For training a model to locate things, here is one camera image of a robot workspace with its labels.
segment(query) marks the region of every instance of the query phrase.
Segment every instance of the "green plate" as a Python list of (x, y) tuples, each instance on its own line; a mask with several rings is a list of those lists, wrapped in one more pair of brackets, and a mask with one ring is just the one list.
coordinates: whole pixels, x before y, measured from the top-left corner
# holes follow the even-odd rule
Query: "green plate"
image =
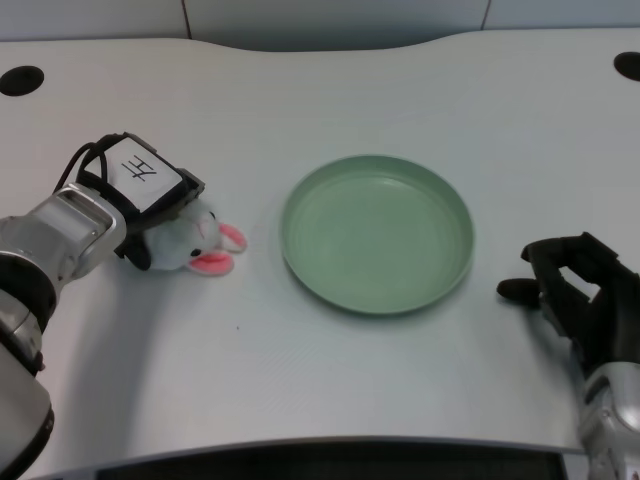
[(291, 193), (284, 258), (325, 300), (362, 313), (400, 313), (449, 292), (471, 266), (473, 225), (435, 173), (393, 157), (344, 158)]

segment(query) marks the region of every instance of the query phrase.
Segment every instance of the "gray wall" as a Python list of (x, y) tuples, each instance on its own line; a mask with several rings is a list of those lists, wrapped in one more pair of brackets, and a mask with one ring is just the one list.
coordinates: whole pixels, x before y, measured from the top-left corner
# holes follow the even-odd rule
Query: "gray wall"
[(0, 40), (188, 38), (343, 50), (502, 28), (640, 26), (640, 0), (0, 0)]

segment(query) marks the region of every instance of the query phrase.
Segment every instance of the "white sticker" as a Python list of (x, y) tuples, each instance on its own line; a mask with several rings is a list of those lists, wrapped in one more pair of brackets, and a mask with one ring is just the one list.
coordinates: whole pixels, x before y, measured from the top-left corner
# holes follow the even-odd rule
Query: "white sticker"
[[(109, 184), (141, 212), (182, 181), (178, 173), (130, 138), (121, 140), (104, 153)], [(100, 159), (93, 160), (85, 170), (100, 176)]]

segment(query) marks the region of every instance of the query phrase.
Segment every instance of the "black cable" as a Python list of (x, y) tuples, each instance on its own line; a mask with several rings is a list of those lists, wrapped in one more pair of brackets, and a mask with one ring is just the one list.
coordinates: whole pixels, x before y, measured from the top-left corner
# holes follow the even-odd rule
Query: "black cable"
[(64, 187), (67, 178), (71, 173), (71, 170), (73, 170), (73, 167), (75, 167), (76, 163), (78, 163), (78, 159), (85, 152), (86, 154), (82, 159), (82, 162), (80, 163), (80, 169), (84, 169), (87, 165), (89, 165), (89, 163), (95, 158), (95, 155), (97, 155), (100, 157), (100, 178), (102, 178), (103, 182), (107, 182), (107, 157), (100, 147), (98, 147), (94, 142), (89, 142), (80, 147), (80, 149), (73, 155), (73, 157), (71, 157), (71, 160), (67, 164), (67, 167), (64, 169), (64, 172), (62, 172), (60, 180), (58, 180), (58, 183), (56, 184), (56, 188), (53, 190), (54, 193)]

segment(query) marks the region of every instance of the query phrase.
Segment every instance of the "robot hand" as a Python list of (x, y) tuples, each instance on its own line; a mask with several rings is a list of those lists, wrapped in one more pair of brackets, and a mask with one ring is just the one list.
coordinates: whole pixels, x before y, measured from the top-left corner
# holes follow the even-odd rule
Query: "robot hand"
[[(586, 378), (579, 433), (590, 480), (640, 480), (640, 277), (588, 233), (525, 247), (536, 279), (505, 280), (503, 297), (541, 307), (572, 340)], [(567, 267), (600, 291), (590, 300), (568, 283)]]
[[(76, 183), (64, 186), (83, 154)], [(51, 197), (0, 220), (0, 480), (20, 476), (53, 428), (49, 394), (35, 375), (62, 288), (114, 251), (149, 268), (144, 232), (203, 190), (139, 137), (106, 135), (76, 152)]]

